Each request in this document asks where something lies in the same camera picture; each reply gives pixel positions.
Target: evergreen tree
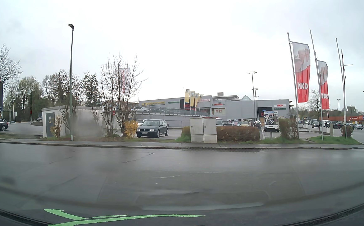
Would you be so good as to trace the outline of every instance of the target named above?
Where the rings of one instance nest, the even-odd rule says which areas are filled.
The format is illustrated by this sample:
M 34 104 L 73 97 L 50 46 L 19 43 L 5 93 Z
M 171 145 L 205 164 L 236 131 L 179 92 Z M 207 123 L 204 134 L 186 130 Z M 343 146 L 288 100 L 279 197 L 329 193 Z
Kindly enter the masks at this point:
M 86 106 L 93 107 L 99 105 L 101 93 L 99 91 L 99 82 L 97 81 L 96 74 L 91 75 L 89 72 L 85 72 L 83 86 L 86 95 Z

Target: car hood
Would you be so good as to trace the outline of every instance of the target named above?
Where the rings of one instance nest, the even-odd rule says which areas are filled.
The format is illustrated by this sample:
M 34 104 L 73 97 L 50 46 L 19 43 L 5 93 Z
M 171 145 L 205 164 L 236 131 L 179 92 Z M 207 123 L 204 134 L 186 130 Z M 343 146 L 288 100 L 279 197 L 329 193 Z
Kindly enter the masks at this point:
M 149 129 L 157 129 L 158 126 L 139 126 L 138 129 L 141 130 L 149 130 Z

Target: white car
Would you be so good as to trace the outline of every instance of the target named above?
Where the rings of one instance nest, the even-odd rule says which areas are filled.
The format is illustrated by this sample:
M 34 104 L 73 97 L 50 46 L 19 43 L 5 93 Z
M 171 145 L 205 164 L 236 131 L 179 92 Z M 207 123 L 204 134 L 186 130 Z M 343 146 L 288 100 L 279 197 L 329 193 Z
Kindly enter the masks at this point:
M 147 119 L 137 119 L 136 122 L 139 126 L 143 124 L 143 122 L 147 121 Z
M 151 112 L 151 109 L 147 107 L 134 107 L 131 110 L 137 111 L 137 112 Z
M 357 129 L 357 130 L 363 130 L 363 125 L 362 124 L 356 124 L 355 125 L 355 129 Z

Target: shopping center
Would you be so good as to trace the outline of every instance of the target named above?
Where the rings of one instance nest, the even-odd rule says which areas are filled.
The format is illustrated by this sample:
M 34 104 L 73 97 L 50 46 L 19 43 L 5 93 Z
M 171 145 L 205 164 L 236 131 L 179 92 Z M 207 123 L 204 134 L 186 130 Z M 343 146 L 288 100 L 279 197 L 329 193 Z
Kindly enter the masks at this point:
M 278 111 L 278 117 L 290 117 L 290 101 L 279 100 L 251 100 L 248 96 L 239 98 L 238 95 L 224 95 L 219 92 L 217 96 L 202 96 L 198 101 L 195 110 L 200 115 L 222 118 L 223 121 L 242 121 L 245 119 L 259 119 L 263 121 L 264 111 Z M 186 109 L 185 98 L 168 98 L 156 100 L 141 100 L 139 106 L 150 106 L 167 109 Z

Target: wet road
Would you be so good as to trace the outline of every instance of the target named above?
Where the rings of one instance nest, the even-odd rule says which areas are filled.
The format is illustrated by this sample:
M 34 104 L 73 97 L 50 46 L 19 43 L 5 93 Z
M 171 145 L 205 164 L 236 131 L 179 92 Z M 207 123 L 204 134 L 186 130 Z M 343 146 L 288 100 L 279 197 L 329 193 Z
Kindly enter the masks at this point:
M 0 144 L 0 208 L 12 212 L 64 205 L 74 212 L 83 212 L 83 206 L 101 208 L 99 213 L 262 207 L 306 195 L 321 197 L 363 181 L 364 150 L 215 152 Z

